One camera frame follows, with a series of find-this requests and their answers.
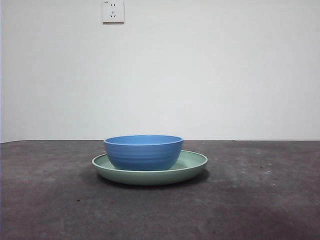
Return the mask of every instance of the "wall socket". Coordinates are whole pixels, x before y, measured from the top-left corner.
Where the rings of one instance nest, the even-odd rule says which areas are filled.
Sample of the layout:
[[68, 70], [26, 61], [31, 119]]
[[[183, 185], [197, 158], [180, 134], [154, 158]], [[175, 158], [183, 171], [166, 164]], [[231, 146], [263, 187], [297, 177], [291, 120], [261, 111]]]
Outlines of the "wall socket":
[[124, 23], [125, 2], [124, 0], [105, 0], [102, 3], [103, 23]]

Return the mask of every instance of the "gray floor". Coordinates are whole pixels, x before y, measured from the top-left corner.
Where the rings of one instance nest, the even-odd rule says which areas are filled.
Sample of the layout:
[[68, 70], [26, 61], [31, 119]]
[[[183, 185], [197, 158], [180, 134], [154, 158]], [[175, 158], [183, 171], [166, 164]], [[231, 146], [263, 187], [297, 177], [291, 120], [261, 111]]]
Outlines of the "gray floor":
[[130, 186], [97, 175], [102, 141], [1, 144], [2, 240], [319, 240], [320, 142], [185, 141], [194, 179]]

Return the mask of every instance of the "plate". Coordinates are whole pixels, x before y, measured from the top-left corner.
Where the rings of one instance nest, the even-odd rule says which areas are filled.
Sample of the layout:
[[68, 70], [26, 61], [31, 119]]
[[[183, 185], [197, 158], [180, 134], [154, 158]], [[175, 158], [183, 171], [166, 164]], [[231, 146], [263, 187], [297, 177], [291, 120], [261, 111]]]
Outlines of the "plate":
[[166, 185], [192, 179], [201, 173], [208, 162], [206, 156], [182, 150], [176, 163], [168, 170], [130, 171], [116, 169], [106, 154], [96, 156], [92, 164], [98, 173], [113, 182], [129, 185]]

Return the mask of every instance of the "blue bowl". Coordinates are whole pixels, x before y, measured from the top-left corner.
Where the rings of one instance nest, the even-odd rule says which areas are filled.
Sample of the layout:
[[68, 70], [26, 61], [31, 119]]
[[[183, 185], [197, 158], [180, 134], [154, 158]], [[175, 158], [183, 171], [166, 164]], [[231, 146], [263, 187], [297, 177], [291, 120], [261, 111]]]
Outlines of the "blue bowl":
[[183, 139], [168, 135], [116, 136], [104, 140], [106, 154], [120, 170], [168, 170], [177, 161]]

